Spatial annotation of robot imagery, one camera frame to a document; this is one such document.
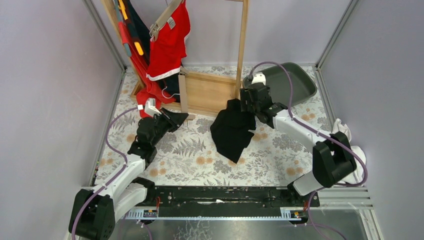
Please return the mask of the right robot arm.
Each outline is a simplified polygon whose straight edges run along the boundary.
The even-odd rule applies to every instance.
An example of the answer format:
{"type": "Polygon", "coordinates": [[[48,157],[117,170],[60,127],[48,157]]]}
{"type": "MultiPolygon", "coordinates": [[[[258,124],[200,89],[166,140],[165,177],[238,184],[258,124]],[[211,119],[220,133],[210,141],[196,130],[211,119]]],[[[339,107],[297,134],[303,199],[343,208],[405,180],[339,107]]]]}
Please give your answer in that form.
{"type": "Polygon", "coordinates": [[[253,83],[242,88],[240,100],[243,112],[255,114],[262,123],[287,134],[312,154],[312,170],[287,186],[293,196],[306,196],[321,188],[330,188],[357,169],[344,133],[320,132],[296,118],[288,106],[273,102],[269,86],[253,83]]]}

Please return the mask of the black underwear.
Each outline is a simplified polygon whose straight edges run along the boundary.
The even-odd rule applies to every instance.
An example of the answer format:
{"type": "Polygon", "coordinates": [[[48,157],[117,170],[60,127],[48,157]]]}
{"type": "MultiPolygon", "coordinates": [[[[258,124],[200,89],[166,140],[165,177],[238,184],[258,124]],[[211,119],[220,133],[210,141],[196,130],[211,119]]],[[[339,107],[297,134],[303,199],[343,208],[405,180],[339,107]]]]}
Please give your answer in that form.
{"type": "Polygon", "coordinates": [[[227,101],[226,108],[218,113],[210,126],[217,152],[235,164],[250,144],[255,130],[255,115],[241,111],[241,101],[237,98],[227,101]]]}

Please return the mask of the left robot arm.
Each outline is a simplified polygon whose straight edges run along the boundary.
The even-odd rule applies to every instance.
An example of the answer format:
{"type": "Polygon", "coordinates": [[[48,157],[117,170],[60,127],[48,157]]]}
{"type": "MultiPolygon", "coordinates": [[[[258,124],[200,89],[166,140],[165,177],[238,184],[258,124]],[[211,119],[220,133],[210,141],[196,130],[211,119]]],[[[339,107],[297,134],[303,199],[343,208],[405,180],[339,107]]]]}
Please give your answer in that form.
{"type": "Polygon", "coordinates": [[[188,113],[162,108],[138,122],[130,149],[118,153],[123,163],[101,183],[76,194],[68,227],[71,239],[107,240],[127,212],[154,199],[154,183],[135,180],[154,160],[156,144],[166,133],[178,130],[188,117],[188,113]]]}

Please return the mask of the beige clip hanger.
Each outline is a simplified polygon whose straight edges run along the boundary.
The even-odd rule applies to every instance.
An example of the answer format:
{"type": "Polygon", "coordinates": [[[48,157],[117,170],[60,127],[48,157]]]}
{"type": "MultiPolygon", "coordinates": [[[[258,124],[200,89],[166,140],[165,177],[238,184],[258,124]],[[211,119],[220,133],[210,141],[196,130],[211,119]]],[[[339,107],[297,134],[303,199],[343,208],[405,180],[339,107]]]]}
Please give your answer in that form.
{"type": "Polygon", "coordinates": [[[160,29],[165,26],[174,11],[184,2],[185,0],[172,0],[158,19],[150,26],[149,34],[153,41],[157,40],[160,29]]]}

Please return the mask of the red white-trimmed underwear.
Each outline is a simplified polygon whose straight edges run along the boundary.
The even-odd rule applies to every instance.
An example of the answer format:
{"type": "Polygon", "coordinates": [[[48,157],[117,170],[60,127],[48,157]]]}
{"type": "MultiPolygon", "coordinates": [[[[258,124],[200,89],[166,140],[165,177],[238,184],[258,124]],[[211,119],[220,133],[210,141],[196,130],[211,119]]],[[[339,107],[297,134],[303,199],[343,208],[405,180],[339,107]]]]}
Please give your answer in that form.
{"type": "Polygon", "coordinates": [[[183,2],[159,30],[156,41],[150,38],[150,60],[147,77],[158,81],[180,72],[187,56],[186,40],[191,32],[186,1],[183,2]]]}

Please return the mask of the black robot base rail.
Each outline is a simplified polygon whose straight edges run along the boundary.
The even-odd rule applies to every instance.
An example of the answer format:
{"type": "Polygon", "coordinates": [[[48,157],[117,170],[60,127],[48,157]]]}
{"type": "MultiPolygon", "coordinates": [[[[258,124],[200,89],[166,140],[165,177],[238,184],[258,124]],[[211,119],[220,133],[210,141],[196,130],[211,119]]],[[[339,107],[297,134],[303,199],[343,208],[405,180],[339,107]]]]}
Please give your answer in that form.
{"type": "Polygon", "coordinates": [[[137,204],[147,218],[304,220],[318,194],[296,196],[285,187],[155,186],[137,204]]]}

